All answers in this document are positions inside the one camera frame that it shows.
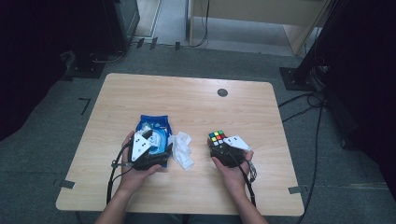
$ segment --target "forearm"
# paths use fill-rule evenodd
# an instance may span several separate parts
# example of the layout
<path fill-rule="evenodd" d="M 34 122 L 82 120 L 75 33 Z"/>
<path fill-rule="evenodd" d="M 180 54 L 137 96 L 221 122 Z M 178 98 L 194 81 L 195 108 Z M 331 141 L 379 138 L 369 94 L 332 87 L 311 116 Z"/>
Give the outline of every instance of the forearm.
<path fill-rule="evenodd" d="M 122 223 L 131 196 L 131 191 L 118 189 L 95 223 Z"/>
<path fill-rule="evenodd" d="M 236 205 L 239 216 L 244 224 L 268 224 L 257 208 L 251 203 L 244 191 L 230 192 L 233 202 Z"/>

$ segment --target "crumpled white tissue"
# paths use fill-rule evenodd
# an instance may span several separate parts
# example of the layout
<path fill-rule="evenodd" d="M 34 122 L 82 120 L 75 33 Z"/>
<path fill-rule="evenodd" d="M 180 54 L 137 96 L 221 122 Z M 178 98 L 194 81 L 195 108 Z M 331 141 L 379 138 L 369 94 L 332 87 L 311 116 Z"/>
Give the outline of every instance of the crumpled white tissue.
<path fill-rule="evenodd" d="M 177 161 L 181 167 L 183 167 L 183 169 L 190 170 L 190 168 L 194 165 L 194 161 L 190 157 L 191 148 L 189 148 L 191 137 L 183 132 L 178 132 L 177 135 L 172 135 L 172 137 L 172 153 L 174 160 Z"/>

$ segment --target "gray carpet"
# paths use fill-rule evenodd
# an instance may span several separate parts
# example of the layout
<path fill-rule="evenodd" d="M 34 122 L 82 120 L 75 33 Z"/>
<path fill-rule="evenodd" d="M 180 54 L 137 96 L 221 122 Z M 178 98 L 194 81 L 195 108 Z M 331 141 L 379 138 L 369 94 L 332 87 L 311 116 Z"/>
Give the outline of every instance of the gray carpet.
<path fill-rule="evenodd" d="M 74 212 L 59 211 L 55 202 L 79 140 L 108 73 L 209 77 L 265 81 L 282 103 L 299 95 L 286 91 L 279 66 L 297 67 L 301 59 L 210 49 L 131 46 L 116 63 L 106 65 L 99 79 L 59 81 L 24 126 L 0 142 L 0 223 L 78 223 Z M 85 113 L 86 101 L 92 99 Z M 305 98 L 280 108 L 285 119 L 308 107 Z M 318 109 L 284 123 L 297 179 L 309 189 L 315 163 Z M 318 137 L 318 174 L 302 223 L 396 223 L 393 200 L 377 165 L 360 151 L 344 150 L 330 112 L 322 112 Z M 306 202 L 308 192 L 302 194 Z M 83 223 L 99 213 L 81 212 Z M 297 217 L 268 217 L 270 223 L 296 223 Z"/>

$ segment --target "light wood tabletop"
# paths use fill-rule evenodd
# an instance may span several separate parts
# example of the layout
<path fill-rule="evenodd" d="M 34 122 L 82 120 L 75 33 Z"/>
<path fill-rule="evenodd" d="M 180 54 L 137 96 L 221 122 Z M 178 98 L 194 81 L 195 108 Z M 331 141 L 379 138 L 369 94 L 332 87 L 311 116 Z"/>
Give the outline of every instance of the light wood tabletop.
<path fill-rule="evenodd" d="M 219 89 L 228 95 L 219 96 Z M 66 177 L 76 185 L 61 189 L 58 209 L 106 207 L 110 164 L 140 115 L 169 116 L 173 134 L 183 132 L 192 138 L 189 147 L 195 164 L 185 171 L 170 157 L 168 167 L 150 176 L 134 194 L 127 211 L 237 214 L 206 143 L 209 133 L 223 130 L 227 136 L 239 135 L 254 151 L 257 179 L 252 187 L 262 215 L 304 212 L 301 194 L 289 192 L 298 184 L 270 83 L 126 74 L 106 77 Z"/>

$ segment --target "table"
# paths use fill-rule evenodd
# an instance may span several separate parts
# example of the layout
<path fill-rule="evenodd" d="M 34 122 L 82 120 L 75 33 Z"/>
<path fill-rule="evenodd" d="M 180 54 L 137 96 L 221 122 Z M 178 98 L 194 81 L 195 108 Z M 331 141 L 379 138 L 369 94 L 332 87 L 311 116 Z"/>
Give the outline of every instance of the table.
<path fill-rule="evenodd" d="M 194 17 L 205 17 L 208 0 L 191 0 L 190 45 Z M 283 24 L 294 54 L 316 26 L 324 23 L 332 0 L 211 0 L 209 18 Z"/>
<path fill-rule="evenodd" d="M 225 97 L 218 90 L 228 92 Z M 236 214 L 219 171 L 209 157 L 206 137 L 223 130 L 239 135 L 254 150 L 256 202 L 263 215 L 299 216 L 300 193 L 270 83 L 190 77 L 109 74 L 99 93 L 66 180 L 60 210 L 102 211 L 110 163 L 140 115 L 168 115 L 174 134 L 191 136 L 194 166 L 185 171 L 172 158 L 168 168 L 150 176 L 127 206 L 131 212 Z M 119 182 L 114 183 L 113 193 Z"/>

